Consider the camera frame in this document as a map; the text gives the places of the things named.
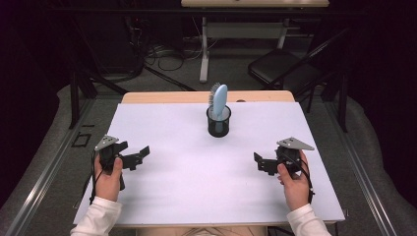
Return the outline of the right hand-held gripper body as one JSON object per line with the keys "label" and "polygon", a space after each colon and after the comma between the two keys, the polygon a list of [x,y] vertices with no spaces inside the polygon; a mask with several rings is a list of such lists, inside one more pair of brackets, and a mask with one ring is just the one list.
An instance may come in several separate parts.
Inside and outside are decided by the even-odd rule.
{"label": "right hand-held gripper body", "polygon": [[281,163],[285,165],[289,173],[301,171],[302,160],[300,150],[314,150],[314,148],[296,138],[287,138],[277,142],[275,159],[265,159],[258,162],[258,169],[273,176],[277,173],[277,166]]}

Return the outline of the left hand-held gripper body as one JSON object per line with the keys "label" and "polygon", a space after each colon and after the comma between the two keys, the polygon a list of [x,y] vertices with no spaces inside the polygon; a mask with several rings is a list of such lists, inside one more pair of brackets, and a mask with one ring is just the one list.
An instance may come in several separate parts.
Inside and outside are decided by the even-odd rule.
{"label": "left hand-held gripper body", "polygon": [[103,170],[111,171],[113,169],[114,161],[117,157],[123,161],[123,169],[135,170],[136,167],[143,163],[143,159],[140,157],[140,153],[133,153],[129,155],[122,155],[115,151],[115,145],[119,143],[117,138],[105,135],[97,146],[94,148],[95,151],[99,152],[100,164]]}

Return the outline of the black mesh cup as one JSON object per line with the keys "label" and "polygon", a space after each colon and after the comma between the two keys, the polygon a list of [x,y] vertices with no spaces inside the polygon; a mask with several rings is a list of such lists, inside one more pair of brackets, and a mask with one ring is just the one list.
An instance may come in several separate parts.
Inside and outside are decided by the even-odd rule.
{"label": "black mesh cup", "polygon": [[207,109],[208,133],[215,138],[225,137],[230,130],[231,110],[225,106],[220,114],[215,114],[210,106]]}

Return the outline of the light blue hairbrush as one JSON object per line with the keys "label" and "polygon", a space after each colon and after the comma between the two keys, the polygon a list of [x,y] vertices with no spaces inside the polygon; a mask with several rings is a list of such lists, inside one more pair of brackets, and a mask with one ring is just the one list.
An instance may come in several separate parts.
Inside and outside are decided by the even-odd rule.
{"label": "light blue hairbrush", "polygon": [[228,86],[216,83],[212,86],[208,97],[209,111],[212,119],[220,121],[227,101]]}

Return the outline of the person's right hand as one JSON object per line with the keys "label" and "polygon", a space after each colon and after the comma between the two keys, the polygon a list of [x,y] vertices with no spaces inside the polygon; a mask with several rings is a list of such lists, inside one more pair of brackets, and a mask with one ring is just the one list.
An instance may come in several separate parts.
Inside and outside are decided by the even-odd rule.
{"label": "person's right hand", "polygon": [[278,180],[284,188],[286,203],[291,211],[305,206],[309,202],[310,195],[308,161],[302,150],[299,153],[302,160],[300,175],[290,175],[284,164],[277,166]]}

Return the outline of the person's left hand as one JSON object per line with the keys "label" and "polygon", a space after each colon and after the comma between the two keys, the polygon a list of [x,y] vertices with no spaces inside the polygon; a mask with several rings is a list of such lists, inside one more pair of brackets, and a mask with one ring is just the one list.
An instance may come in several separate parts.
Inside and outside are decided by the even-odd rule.
{"label": "person's left hand", "polygon": [[120,192],[123,161],[117,157],[110,174],[107,174],[102,169],[99,161],[100,156],[98,155],[94,161],[95,195],[99,198],[116,202]]}

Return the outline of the black metal stand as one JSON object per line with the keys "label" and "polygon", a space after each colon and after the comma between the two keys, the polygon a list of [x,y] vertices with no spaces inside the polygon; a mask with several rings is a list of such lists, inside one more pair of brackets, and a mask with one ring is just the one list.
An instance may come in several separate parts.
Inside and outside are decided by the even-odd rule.
{"label": "black metal stand", "polygon": [[116,91],[118,94],[124,95],[128,91],[117,86],[109,80],[102,77],[99,72],[87,65],[85,56],[82,55],[80,46],[76,46],[75,42],[68,42],[68,58],[71,61],[72,76],[70,79],[70,95],[71,95],[71,123],[70,129],[73,129],[81,120],[80,95],[81,91],[87,99],[95,99],[98,91],[93,83],[97,82],[105,87]]}

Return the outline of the white table mat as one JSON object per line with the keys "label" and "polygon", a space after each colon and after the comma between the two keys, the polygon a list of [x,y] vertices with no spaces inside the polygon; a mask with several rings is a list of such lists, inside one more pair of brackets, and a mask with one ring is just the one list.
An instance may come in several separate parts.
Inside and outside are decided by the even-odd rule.
{"label": "white table mat", "polygon": [[273,225],[288,207],[278,180],[259,170],[256,154],[274,158],[279,141],[315,141],[296,102],[231,103],[230,131],[208,132],[204,103],[120,104],[109,135],[126,152],[149,155],[123,173],[120,227]]}

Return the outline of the black folding chair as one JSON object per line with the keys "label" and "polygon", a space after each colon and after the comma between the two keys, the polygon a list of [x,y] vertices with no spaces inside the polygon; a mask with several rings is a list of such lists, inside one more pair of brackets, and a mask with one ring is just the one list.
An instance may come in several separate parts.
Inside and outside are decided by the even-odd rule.
{"label": "black folding chair", "polygon": [[331,54],[348,33],[349,29],[341,30],[303,57],[274,49],[250,63],[248,74],[262,85],[262,89],[287,90],[294,97],[305,95],[309,98],[307,111],[310,111],[316,86],[336,75],[337,64]]}

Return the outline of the white-legged desk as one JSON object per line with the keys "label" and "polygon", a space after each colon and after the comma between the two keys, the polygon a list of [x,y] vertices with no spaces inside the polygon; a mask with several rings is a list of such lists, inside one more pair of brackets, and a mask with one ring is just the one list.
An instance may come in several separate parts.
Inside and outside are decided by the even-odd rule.
{"label": "white-legged desk", "polygon": [[[328,0],[181,0],[181,6],[192,10],[304,10],[326,8]],[[202,63],[200,82],[209,77],[209,38],[277,38],[278,48],[283,46],[288,18],[277,23],[226,22],[214,23],[202,17]]]}

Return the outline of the black floor socket frame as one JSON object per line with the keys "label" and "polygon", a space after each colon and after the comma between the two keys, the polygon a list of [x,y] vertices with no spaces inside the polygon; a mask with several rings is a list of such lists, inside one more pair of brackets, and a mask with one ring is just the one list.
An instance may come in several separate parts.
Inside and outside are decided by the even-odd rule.
{"label": "black floor socket frame", "polygon": [[91,134],[79,132],[72,142],[72,148],[85,148],[89,144]]}

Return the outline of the metal floor rail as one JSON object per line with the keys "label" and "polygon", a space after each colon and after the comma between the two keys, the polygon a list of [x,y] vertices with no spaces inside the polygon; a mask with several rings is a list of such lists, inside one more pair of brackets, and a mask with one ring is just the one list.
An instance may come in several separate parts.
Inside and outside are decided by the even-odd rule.
{"label": "metal floor rail", "polygon": [[73,128],[67,99],[62,98],[58,112],[24,176],[9,199],[0,208],[0,236],[23,236],[38,206],[47,193],[64,155],[78,134],[81,123],[89,115],[94,99],[87,99],[80,108],[80,117]]}
{"label": "metal floor rail", "polygon": [[338,123],[338,112],[336,106],[331,102],[325,102],[325,108],[330,116],[332,126],[336,130],[342,145],[348,153],[348,160],[354,175],[358,181],[361,191],[365,197],[368,207],[375,219],[382,236],[397,236],[397,233],[387,216],[387,211],[383,207],[382,201],[376,192],[365,167],[360,160],[359,154],[353,145],[348,134],[345,133]]}

